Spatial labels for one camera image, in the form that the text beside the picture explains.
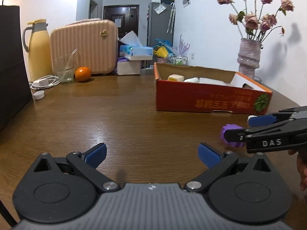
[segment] flower stem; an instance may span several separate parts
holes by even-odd
[[[264,40],[269,36],[269,34],[270,34],[274,29],[279,28],[279,27],[282,27],[282,26],[278,26],[278,27],[275,27],[275,28],[271,29],[271,31],[268,33],[268,35],[267,35],[262,41],[260,41],[260,42],[261,42],[261,43],[264,42]]]
[[[255,15],[257,15],[257,0],[255,0]]]
[[[262,36],[260,37],[259,42],[261,42],[261,41],[262,41],[262,39],[264,38],[264,36],[266,35],[266,33],[267,33],[267,32],[262,33]]]
[[[263,6],[264,6],[264,4],[262,4],[261,10],[260,10],[259,21],[260,21],[260,19],[261,19],[261,15],[262,15]]]
[[[230,3],[230,5],[233,7],[233,9],[234,9],[235,12],[237,13],[237,15],[239,15],[239,12],[237,11],[237,9],[236,9],[235,6],[233,5],[233,3]]]
[[[281,8],[281,6],[280,6],[280,7],[278,8],[278,10],[276,11],[275,16],[277,16],[277,14],[278,14],[278,12],[279,12],[280,8]]]
[[[237,26],[238,26],[238,30],[239,30],[239,32],[240,32],[240,35],[241,35],[241,37],[243,38],[243,34],[242,34],[242,32],[241,32],[241,29],[240,29],[240,27],[239,27],[239,24],[237,24]]]
[[[257,36],[257,39],[256,39],[256,41],[259,41],[259,38],[260,38],[260,35],[262,34],[262,32],[260,31],[259,32],[259,35]]]
[[[256,38],[257,32],[258,32],[258,29],[257,29],[256,32],[255,32],[255,35],[254,35],[253,40]]]
[[[233,5],[233,3],[230,3],[230,5],[233,7],[233,9],[235,10],[235,12],[237,13],[237,15],[239,15],[239,12],[237,11],[237,9],[235,8],[235,6]]]
[[[248,3],[246,2],[246,0],[244,0],[244,2],[245,2],[245,11],[246,11],[245,15],[247,15],[248,14]]]

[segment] red cardboard box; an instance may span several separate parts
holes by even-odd
[[[263,115],[272,97],[271,90],[238,72],[155,63],[154,74],[157,111]],[[221,80],[230,86],[168,81],[172,74]]]

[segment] pink suitcase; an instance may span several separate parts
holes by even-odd
[[[110,73],[118,58],[118,28],[109,20],[84,20],[55,29],[51,35],[53,71],[55,58],[77,49],[75,68],[88,67],[92,74]]]

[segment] yellow thermos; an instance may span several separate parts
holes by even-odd
[[[50,37],[47,31],[47,20],[40,19],[29,22],[23,31],[22,43],[28,53],[31,81],[38,80],[46,75],[53,75],[50,53]],[[29,46],[26,45],[26,31],[32,30]]]

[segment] brown door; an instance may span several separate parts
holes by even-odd
[[[103,18],[115,22],[120,39],[132,30],[139,33],[139,5],[105,6]]]

